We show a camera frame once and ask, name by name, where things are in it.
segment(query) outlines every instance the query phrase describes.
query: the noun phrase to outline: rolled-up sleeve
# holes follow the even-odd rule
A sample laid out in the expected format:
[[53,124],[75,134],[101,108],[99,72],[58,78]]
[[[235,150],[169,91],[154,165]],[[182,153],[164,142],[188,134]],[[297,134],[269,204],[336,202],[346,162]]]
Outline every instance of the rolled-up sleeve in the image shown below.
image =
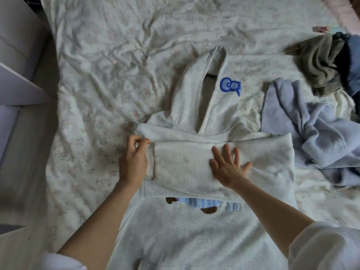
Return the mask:
[[77,260],[60,255],[45,253],[40,258],[40,270],[87,270]]
[[314,222],[289,247],[289,270],[360,269],[360,230]]

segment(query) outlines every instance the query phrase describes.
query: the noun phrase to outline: hood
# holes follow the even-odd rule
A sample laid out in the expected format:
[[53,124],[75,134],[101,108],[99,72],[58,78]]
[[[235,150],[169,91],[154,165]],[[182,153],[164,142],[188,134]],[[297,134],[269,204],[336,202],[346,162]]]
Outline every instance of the hood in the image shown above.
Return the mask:
[[[203,85],[206,76],[214,81]],[[186,132],[226,132],[240,121],[240,92],[241,82],[227,64],[227,51],[217,46],[185,68],[174,90],[169,119]]]

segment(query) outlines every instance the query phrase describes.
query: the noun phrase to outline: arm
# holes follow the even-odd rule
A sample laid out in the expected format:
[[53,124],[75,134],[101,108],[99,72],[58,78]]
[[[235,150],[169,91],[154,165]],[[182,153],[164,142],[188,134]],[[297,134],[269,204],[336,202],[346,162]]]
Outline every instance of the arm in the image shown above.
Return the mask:
[[58,254],[78,260],[88,270],[106,268],[114,249],[122,217],[145,177],[148,166],[145,150],[149,143],[148,139],[141,139],[140,136],[128,137],[127,152],[119,159],[122,180],[71,236]]
[[251,163],[240,167],[240,152],[235,149],[233,160],[230,148],[225,145],[225,157],[213,147],[215,159],[210,160],[214,176],[223,186],[234,190],[253,210],[259,221],[288,258],[289,245],[308,225],[314,222],[299,210],[266,193],[246,178]]

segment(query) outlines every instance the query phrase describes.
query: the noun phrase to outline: hand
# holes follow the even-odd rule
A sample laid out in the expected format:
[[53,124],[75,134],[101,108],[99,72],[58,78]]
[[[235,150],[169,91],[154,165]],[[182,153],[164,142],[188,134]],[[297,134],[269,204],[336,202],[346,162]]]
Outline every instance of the hand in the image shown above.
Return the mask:
[[119,183],[121,186],[129,186],[135,191],[141,186],[148,167],[145,154],[148,144],[150,144],[150,140],[147,138],[142,139],[138,135],[128,136],[127,152],[119,159]]
[[225,159],[222,157],[220,151],[215,146],[212,148],[212,153],[215,159],[210,159],[210,166],[214,173],[214,176],[218,181],[227,188],[232,189],[236,183],[241,180],[247,180],[246,174],[252,166],[251,162],[248,162],[240,167],[240,151],[239,148],[235,148],[235,160],[231,155],[230,147],[225,145]]

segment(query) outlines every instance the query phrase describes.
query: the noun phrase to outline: bed sheet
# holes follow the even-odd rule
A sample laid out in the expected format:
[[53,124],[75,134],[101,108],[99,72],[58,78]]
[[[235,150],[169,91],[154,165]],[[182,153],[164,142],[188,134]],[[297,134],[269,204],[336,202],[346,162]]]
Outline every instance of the bed sheet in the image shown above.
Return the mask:
[[[46,167],[50,242],[57,251],[113,189],[134,123],[169,109],[187,62],[227,48],[241,80],[241,112],[253,131],[270,81],[301,80],[308,101],[349,118],[344,91],[314,97],[288,45],[335,26],[319,0],[42,0],[60,69],[59,129]],[[300,210],[360,228],[360,192],[335,189],[314,169],[296,170]]]

